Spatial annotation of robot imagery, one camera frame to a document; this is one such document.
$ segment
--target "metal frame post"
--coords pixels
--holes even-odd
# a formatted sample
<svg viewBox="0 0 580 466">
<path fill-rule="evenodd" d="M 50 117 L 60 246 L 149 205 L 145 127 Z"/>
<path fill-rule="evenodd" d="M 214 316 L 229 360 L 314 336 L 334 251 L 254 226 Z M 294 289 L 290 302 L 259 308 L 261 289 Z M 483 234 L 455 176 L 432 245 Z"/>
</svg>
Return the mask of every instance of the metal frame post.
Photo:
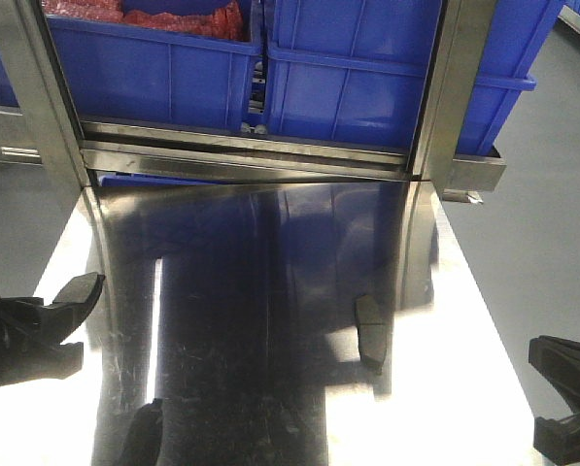
<svg viewBox="0 0 580 466">
<path fill-rule="evenodd" d="M 0 0 L 0 56 L 61 207 L 90 185 L 83 131 L 39 0 Z"/>
<path fill-rule="evenodd" d="M 443 0 L 408 172 L 447 187 L 498 0 Z"/>
</svg>

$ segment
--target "red item in crate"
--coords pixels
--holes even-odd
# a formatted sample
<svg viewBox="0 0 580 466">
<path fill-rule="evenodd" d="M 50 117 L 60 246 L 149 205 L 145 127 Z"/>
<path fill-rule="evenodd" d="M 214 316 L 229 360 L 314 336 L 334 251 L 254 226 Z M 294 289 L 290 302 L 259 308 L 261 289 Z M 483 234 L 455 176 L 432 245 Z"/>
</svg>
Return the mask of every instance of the red item in crate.
<svg viewBox="0 0 580 466">
<path fill-rule="evenodd" d="M 212 25 L 208 22 L 201 26 L 201 35 L 207 37 L 214 37 L 214 29 Z"/>
<path fill-rule="evenodd" d="M 171 15 L 170 13 L 160 13 L 153 15 L 145 25 L 154 29 L 165 31 L 184 32 L 184 27 L 180 23 L 181 17 Z"/>
<path fill-rule="evenodd" d="M 181 17 L 180 24 L 184 28 L 184 32 L 201 36 L 204 35 L 203 26 L 205 25 L 206 21 L 206 17 L 191 15 L 189 17 Z"/>
<path fill-rule="evenodd" d="M 99 7 L 106 10 L 121 11 L 121 0 L 67 0 L 67 3 L 75 3 L 83 7 Z"/>
<path fill-rule="evenodd" d="M 58 0 L 41 0 L 41 6 L 43 7 L 46 15 L 51 15 L 56 11 Z"/>
<path fill-rule="evenodd" d="M 229 23 L 224 8 L 218 8 L 212 13 L 212 30 L 219 39 L 229 38 Z"/>
<path fill-rule="evenodd" d="M 94 21 L 121 22 L 123 19 L 123 12 L 107 10 L 100 7 L 77 5 L 70 2 L 59 2 L 54 13 L 64 17 L 79 17 Z"/>
<path fill-rule="evenodd" d="M 148 21 L 150 17 L 152 17 L 152 15 L 148 13 L 141 12 L 140 10 L 132 10 L 123 17 L 123 22 L 126 24 L 140 26 L 144 22 Z"/>
<path fill-rule="evenodd" d="M 242 40 L 242 29 L 244 22 L 240 13 L 240 6 L 236 0 L 231 0 L 225 7 L 227 13 L 227 22 L 229 23 L 229 38 L 233 41 Z"/>
</svg>

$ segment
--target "reflective metal surface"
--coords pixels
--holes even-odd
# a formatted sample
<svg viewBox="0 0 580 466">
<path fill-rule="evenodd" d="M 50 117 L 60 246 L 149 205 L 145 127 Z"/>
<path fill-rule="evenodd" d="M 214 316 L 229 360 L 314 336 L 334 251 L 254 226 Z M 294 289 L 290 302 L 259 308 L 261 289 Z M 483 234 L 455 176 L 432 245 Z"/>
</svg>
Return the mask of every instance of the reflective metal surface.
<svg viewBox="0 0 580 466">
<path fill-rule="evenodd" d="M 541 464 L 429 183 L 88 188 L 37 294 L 85 270 L 107 280 L 84 368 L 0 388 L 0 466 L 113 465 L 154 398 L 158 465 Z M 392 323 L 381 375 L 364 295 Z"/>
<path fill-rule="evenodd" d="M 432 181 L 439 195 L 447 187 L 496 2 L 443 2 L 408 164 L 408 171 L 420 180 Z"/>
<path fill-rule="evenodd" d="M 0 56 L 58 201 L 69 214 L 90 181 L 80 155 L 82 129 L 39 0 L 0 0 Z"/>
</svg>

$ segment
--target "gray floor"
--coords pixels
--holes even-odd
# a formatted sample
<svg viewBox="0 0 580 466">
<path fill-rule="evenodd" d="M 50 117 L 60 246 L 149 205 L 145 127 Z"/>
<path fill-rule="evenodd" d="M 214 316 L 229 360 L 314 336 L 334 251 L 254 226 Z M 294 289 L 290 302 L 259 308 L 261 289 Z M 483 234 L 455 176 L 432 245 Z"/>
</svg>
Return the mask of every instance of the gray floor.
<svg viewBox="0 0 580 466">
<path fill-rule="evenodd" d="M 0 163 L 0 294 L 32 295 L 65 221 L 42 167 Z"/>
<path fill-rule="evenodd" d="M 527 344 L 580 340 L 580 38 L 558 25 L 533 72 L 538 89 L 498 139 L 509 168 L 497 192 L 446 210 L 534 412 L 565 416 Z M 32 293 L 64 221 L 41 168 L 0 165 L 2 294 Z"/>
<path fill-rule="evenodd" d="M 527 363 L 541 334 L 580 341 L 580 38 L 558 24 L 496 146 L 508 168 L 481 207 L 447 204 L 537 416 L 566 416 Z"/>
</svg>

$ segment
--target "stainless steel table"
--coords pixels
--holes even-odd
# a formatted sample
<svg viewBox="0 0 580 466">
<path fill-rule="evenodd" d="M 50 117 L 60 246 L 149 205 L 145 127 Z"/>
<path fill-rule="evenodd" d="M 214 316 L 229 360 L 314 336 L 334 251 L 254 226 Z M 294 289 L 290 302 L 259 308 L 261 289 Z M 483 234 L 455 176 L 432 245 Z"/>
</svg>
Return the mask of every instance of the stainless steel table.
<svg viewBox="0 0 580 466">
<path fill-rule="evenodd" d="M 36 294 L 100 271 L 83 370 L 0 388 L 0 466 L 539 465 L 533 419 L 429 183 L 87 188 Z M 392 322 L 382 375 L 355 300 Z"/>
</svg>

